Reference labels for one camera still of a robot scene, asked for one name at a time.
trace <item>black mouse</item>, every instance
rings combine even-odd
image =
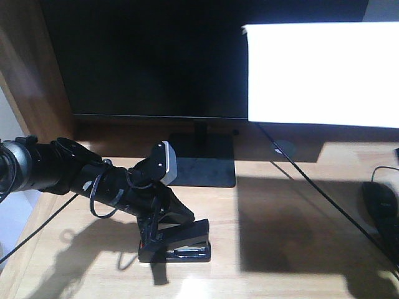
[[[374,221],[397,216],[397,197],[387,185],[364,182],[362,184],[362,193],[367,211]]]

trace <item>cable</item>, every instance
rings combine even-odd
[[[112,212],[110,212],[110,213],[108,213],[108,214],[106,214],[106,215],[98,215],[98,214],[96,213],[96,211],[95,211],[95,208],[94,208],[94,197],[95,197],[95,194],[97,193],[97,189],[99,188],[100,181],[102,180],[102,178],[104,177],[104,175],[105,175],[108,171],[110,171],[111,165],[112,165],[112,164],[108,163],[106,160],[104,160],[104,161],[106,162],[106,163],[104,164],[104,165],[105,165],[104,171],[103,171],[102,173],[100,173],[100,174],[95,178],[94,183],[93,183],[93,187],[92,187],[92,190],[91,190],[90,196],[89,196],[89,200],[90,200],[90,212],[92,213],[93,216],[95,216],[95,217],[97,217],[97,218],[100,218],[100,219],[111,218],[111,217],[118,211],[118,209],[114,209]]]
[[[58,210],[56,210],[53,215],[51,215],[42,225],[39,226],[33,233],[31,233],[25,240],[19,243],[14,249],[12,249],[7,255],[5,255],[1,260],[0,264],[6,261],[10,256],[16,253],[27,241],[31,240],[38,232],[40,232],[56,215],[58,215],[63,209],[65,209],[78,194],[73,195],[65,204],[62,205]]]
[[[3,156],[8,161],[9,177],[11,178],[10,185],[4,192],[0,192],[0,204],[11,193],[17,178],[18,162],[13,153],[0,142],[0,156]]]
[[[391,166],[378,166],[378,167],[376,167],[376,168],[374,169],[374,171],[373,171],[373,174],[372,174],[372,182],[374,182],[374,174],[375,174],[375,172],[376,172],[378,169],[380,169],[380,168],[394,169],[394,170],[398,170],[398,171],[399,171],[399,168],[395,168],[395,167],[391,167]]]
[[[321,190],[318,185],[316,185],[310,177],[306,175],[303,170],[286,154],[286,152],[276,143],[274,138],[258,123],[256,123],[258,128],[265,134],[265,136],[270,140],[270,142],[282,153],[282,155],[295,167],[296,170],[306,179],[306,181],[312,185],[321,195],[323,195],[326,200],[328,200],[331,205],[333,205],[342,215],[344,215],[374,246],[376,246],[387,258],[391,263],[394,265],[396,271],[399,272],[399,265],[395,262],[395,259],[385,250],[384,247],[380,243],[378,243],[359,223],[356,222],[349,214],[347,214],[331,197],[329,197],[323,190]]]

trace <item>black monitor screen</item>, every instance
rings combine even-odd
[[[41,6],[75,115],[245,119],[243,25],[361,21],[367,3],[42,0]]]

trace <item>wooden panel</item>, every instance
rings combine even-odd
[[[0,86],[25,134],[72,137],[74,122],[37,1],[0,2]]]

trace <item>monitor stand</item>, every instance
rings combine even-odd
[[[172,186],[234,187],[233,137],[209,134],[204,121],[195,122],[195,133],[173,133],[169,142],[176,152],[178,174]]]

